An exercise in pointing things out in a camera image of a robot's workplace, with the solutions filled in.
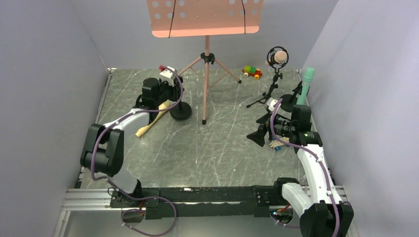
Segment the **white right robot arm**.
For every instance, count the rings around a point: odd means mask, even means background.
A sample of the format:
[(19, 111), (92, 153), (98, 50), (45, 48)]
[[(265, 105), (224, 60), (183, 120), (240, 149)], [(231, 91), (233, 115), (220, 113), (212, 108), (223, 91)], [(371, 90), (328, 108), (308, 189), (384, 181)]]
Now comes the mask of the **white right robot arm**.
[(327, 168), (321, 136), (311, 129), (311, 109), (306, 105), (295, 105), (291, 119), (281, 120), (277, 110), (281, 101), (272, 100), (265, 107), (267, 113), (256, 122), (257, 131), (247, 138), (263, 147), (265, 136), (271, 142), (293, 147), (300, 160), (310, 194), (293, 178), (279, 178), (275, 183), (276, 197), (290, 205), (299, 217), (304, 237), (344, 237), (354, 217), (350, 204), (346, 204)]

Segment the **yellow microphone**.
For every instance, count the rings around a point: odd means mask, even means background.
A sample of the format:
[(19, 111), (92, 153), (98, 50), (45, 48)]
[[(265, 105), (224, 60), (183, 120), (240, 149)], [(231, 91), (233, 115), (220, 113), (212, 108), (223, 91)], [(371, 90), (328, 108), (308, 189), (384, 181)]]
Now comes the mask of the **yellow microphone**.
[(162, 111), (163, 109), (167, 109), (172, 105), (172, 102), (170, 100), (166, 100), (165, 102), (163, 102), (162, 104), (159, 105), (159, 110), (161, 110), (157, 116), (154, 118), (154, 120), (147, 126), (144, 126), (140, 129), (138, 129), (138, 131), (135, 133), (135, 135), (140, 138), (141, 136), (143, 136), (159, 119), (160, 117), (166, 113), (166, 111)]

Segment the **black round-base mic stand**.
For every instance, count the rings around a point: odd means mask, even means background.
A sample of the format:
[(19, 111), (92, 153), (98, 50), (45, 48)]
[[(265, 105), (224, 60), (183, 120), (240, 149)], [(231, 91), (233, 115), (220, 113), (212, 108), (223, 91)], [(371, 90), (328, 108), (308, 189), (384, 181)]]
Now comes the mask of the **black round-base mic stand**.
[(297, 103), (297, 95), (301, 94), (302, 81), (293, 89), (293, 94), (284, 94), (280, 97), (282, 99), (280, 108), (286, 112), (292, 112), (293, 106)]
[[(183, 89), (180, 87), (182, 84), (179, 83), (177, 79), (174, 79), (173, 82), (174, 82), (173, 98), (174, 98), (174, 102), (176, 102), (177, 100), (179, 100), (180, 94), (181, 92), (183, 92)], [(172, 118), (174, 118), (175, 120), (182, 121), (182, 120), (188, 119), (191, 116), (192, 109), (188, 103), (182, 102), (180, 100), (179, 103), (176, 104), (169, 112)]]

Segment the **teal microphone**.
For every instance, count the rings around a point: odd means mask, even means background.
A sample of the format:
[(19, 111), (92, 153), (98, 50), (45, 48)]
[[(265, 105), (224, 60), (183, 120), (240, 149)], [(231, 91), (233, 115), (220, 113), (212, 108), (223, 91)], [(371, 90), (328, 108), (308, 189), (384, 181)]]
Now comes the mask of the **teal microphone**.
[(302, 79), (301, 79), (301, 94), (299, 95), (296, 104), (297, 105), (303, 105), (305, 102), (305, 99), (307, 97), (310, 84), (314, 79), (316, 70), (312, 67), (307, 67), (306, 70), (303, 73)]

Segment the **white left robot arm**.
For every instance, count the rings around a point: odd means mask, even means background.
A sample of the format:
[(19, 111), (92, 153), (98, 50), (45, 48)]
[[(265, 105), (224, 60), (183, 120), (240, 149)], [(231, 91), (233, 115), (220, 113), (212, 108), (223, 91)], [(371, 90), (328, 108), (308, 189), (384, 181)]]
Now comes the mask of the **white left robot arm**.
[(175, 106), (180, 105), (183, 91), (181, 76), (176, 76), (173, 83), (147, 78), (142, 93), (127, 114), (113, 122), (94, 123), (89, 127), (80, 158), (81, 166), (91, 171), (93, 180), (106, 179), (120, 193), (134, 199), (143, 198), (141, 182), (123, 167), (125, 139), (154, 122), (162, 111), (160, 104), (172, 101)]

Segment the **black tripod microphone stand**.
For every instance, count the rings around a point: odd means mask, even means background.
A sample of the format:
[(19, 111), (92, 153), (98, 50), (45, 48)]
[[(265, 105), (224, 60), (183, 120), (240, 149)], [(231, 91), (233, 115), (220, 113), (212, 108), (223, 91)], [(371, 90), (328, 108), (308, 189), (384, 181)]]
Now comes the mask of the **black tripod microphone stand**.
[(273, 48), (271, 48), (271, 49), (268, 51), (268, 53), (270, 53), (270, 52), (277, 52), (277, 51), (285, 51), (285, 52), (287, 52), (287, 54), (288, 54), (288, 59), (287, 59), (287, 61), (286, 61), (286, 62), (284, 62), (284, 63), (280, 63), (280, 64), (268, 65), (269, 67), (271, 67), (271, 68), (274, 70), (274, 73), (275, 73), (275, 74), (274, 74), (274, 77), (273, 77), (273, 79), (272, 79), (272, 83), (271, 83), (271, 85), (270, 85), (270, 87), (269, 87), (268, 92), (267, 92), (267, 93), (266, 93), (266, 92), (264, 92), (264, 93), (262, 94), (262, 98), (261, 98), (261, 99), (256, 100), (255, 102), (253, 102), (253, 103), (251, 103), (251, 104), (246, 105), (246, 108), (250, 108), (252, 105), (254, 105), (254, 104), (256, 104), (256, 103), (264, 104), (264, 103), (267, 101), (267, 99), (269, 99), (269, 98), (271, 97), (271, 94), (272, 94), (273, 90), (274, 90), (274, 89), (277, 89), (277, 88), (279, 87), (279, 86), (278, 86), (278, 84), (277, 84), (277, 81), (278, 81), (278, 79), (282, 79), (282, 78), (283, 78), (283, 74), (282, 74), (282, 73), (280, 73), (280, 70), (288, 64), (288, 62), (289, 62), (289, 53), (288, 53), (288, 51), (287, 51), (284, 47), (282, 47), (282, 46), (276, 46), (276, 47), (273, 47)]

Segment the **pink microphone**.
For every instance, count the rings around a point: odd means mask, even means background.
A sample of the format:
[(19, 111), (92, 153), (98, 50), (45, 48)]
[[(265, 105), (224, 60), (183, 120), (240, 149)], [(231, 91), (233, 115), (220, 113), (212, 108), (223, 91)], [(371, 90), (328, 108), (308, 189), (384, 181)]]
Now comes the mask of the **pink microphone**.
[(286, 62), (288, 59), (288, 54), (285, 51), (270, 52), (267, 55), (267, 60), (265, 65), (274, 65)]

